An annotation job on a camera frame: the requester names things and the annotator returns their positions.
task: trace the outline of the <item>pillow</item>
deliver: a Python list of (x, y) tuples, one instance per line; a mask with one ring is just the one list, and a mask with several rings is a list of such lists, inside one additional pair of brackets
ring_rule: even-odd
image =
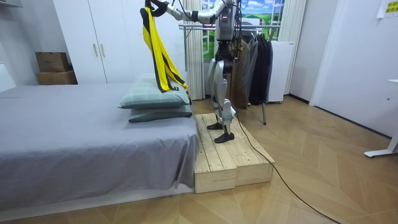
[(132, 109), (129, 122), (138, 123), (165, 118), (190, 118), (191, 116), (192, 110), (190, 105), (176, 108)]
[(162, 93), (157, 87), (154, 74), (141, 75), (122, 98), (120, 108), (169, 108), (189, 105), (189, 99), (184, 88), (170, 81), (176, 90)]

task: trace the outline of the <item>wooden step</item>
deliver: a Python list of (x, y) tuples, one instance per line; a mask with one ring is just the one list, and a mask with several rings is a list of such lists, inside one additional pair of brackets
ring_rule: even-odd
[(250, 146), (242, 128), (253, 146), (272, 163), (274, 160), (246, 128), (240, 127), (237, 119), (233, 119), (231, 125), (235, 139), (221, 144), (214, 143), (214, 138), (223, 131), (206, 128), (216, 122), (214, 114), (198, 114), (195, 119), (201, 142), (195, 164), (195, 193), (271, 181), (272, 166)]

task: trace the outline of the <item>mattress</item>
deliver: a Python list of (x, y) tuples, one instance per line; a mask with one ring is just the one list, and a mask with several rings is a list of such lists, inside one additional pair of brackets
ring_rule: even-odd
[(0, 93), (0, 210), (134, 189), (193, 187), (193, 118), (128, 122), (130, 84)]

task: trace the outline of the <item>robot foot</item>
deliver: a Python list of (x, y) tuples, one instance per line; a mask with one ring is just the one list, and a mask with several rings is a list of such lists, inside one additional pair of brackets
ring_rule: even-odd
[(229, 140), (234, 140), (234, 139), (235, 139), (234, 133), (231, 133), (231, 134), (224, 133), (220, 137), (214, 139), (214, 142), (215, 143), (224, 143), (224, 142), (227, 142)]
[(223, 125), (221, 123), (215, 123), (215, 124), (207, 126), (207, 129), (209, 129), (209, 130), (222, 130), (223, 129)]

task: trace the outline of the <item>metal rack pole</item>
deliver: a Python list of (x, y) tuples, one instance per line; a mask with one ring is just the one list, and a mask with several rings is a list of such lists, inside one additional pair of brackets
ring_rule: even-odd
[[(179, 24), (178, 25), (179, 29), (184, 30), (184, 42), (185, 39), (188, 37), (189, 33), (191, 30), (216, 30), (216, 25), (208, 25), (208, 26), (203, 26), (203, 25), (199, 25), (199, 24)], [(279, 25), (242, 25), (242, 26), (236, 26), (236, 27), (242, 27), (245, 29), (242, 29), (242, 31), (257, 31), (256, 29), (258, 28), (270, 28), (270, 34), (269, 37), (272, 40), (272, 36), (274, 35), (274, 29), (279, 29), (280, 26)], [(187, 28), (189, 28), (189, 33), (187, 35), (185, 35)], [(267, 124), (267, 120), (266, 120), (266, 104), (263, 102), (261, 103), (262, 106), (262, 123), (263, 125)]]

